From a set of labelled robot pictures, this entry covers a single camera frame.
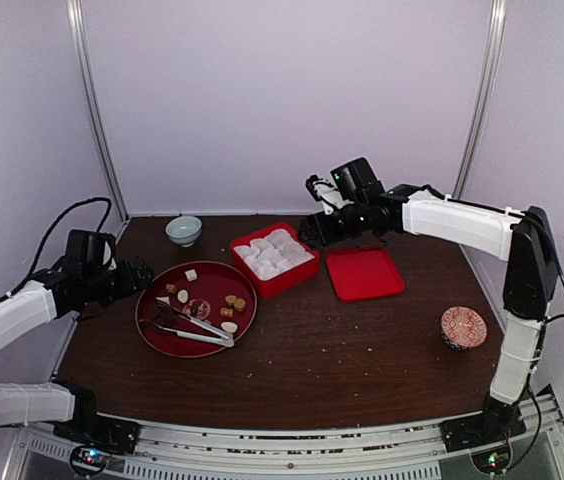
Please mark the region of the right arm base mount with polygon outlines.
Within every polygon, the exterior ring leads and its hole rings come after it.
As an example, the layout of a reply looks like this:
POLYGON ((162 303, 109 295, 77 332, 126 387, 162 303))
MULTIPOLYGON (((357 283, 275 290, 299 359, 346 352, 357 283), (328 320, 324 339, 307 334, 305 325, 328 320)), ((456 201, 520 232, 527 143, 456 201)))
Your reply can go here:
POLYGON ((527 431, 521 419, 505 426, 488 425, 483 414, 445 420, 440 432, 446 451, 468 452, 473 466, 487 475, 504 474, 513 463, 511 439, 527 431))

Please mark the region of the silver serving tongs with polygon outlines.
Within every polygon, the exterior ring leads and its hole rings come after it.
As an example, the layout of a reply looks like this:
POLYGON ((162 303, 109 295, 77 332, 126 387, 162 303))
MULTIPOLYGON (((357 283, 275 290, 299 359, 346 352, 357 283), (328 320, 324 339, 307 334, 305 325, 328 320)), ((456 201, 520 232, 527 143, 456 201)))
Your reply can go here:
POLYGON ((205 323, 204 321, 185 313, 179 308, 165 302, 163 299, 156 301, 159 315, 156 318, 140 318, 138 324, 142 327, 156 330, 157 332, 172 335, 180 339, 191 340, 199 343, 215 345, 224 348, 235 346, 232 333, 205 323))

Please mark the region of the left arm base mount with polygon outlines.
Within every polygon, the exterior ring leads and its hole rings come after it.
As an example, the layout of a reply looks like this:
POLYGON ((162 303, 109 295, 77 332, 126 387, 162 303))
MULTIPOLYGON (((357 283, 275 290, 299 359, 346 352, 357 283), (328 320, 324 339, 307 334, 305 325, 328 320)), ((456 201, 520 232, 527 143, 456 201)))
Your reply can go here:
POLYGON ((75 443, 68 464, 82 478, 103 473, 115 456, 135 452, 141 426, 137 422, 97 415, 91 424, 52 422, 53 434, 75 443))

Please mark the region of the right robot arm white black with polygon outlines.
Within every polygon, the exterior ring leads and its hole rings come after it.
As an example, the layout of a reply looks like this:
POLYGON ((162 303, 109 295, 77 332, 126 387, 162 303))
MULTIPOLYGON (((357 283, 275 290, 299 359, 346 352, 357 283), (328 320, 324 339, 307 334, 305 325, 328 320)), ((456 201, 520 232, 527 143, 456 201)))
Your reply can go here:
POLYGON ((537 366, 558 286, 564 286, 546 212, 497 208, 456 199, 425 184, 385 189, 364 158, 331 172, 310 176, 305 188, 320 212, 300 224, 301 242, 327 247, 366 232, 429 236, 490 254, 506 264, 503 308, 507 326, 501 353, 474 430, 481 440, 497 440, 513 424, 515 409, 537 366))

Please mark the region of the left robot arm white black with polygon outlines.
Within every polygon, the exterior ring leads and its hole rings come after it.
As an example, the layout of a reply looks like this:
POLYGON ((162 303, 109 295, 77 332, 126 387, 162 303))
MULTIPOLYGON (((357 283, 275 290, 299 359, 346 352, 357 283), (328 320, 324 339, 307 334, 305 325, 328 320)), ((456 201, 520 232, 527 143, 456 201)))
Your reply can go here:
MULTIPOLYGON (((58 268, 32 273, 0 299, 0 351, 91 303, 107 308, 151 286, 155 273, 144 260, 117 261, 115 255, 114 236, 70 231, 58 268)), ((0 383, 0 427, 39 422, 56 424, 85 444, 112 434, 87 389, 68 382, 0 383)))

